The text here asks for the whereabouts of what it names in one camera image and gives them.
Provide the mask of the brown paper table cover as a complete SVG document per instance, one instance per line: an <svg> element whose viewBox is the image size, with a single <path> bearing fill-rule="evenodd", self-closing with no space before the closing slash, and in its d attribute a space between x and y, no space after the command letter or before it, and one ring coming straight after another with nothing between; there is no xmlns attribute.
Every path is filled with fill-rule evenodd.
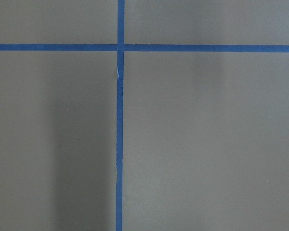
<svg viewBox="0 0 289 231"><path fill-rule="evenodd" d="M0 0L0 231L289 231L289 0Z"/></svg>

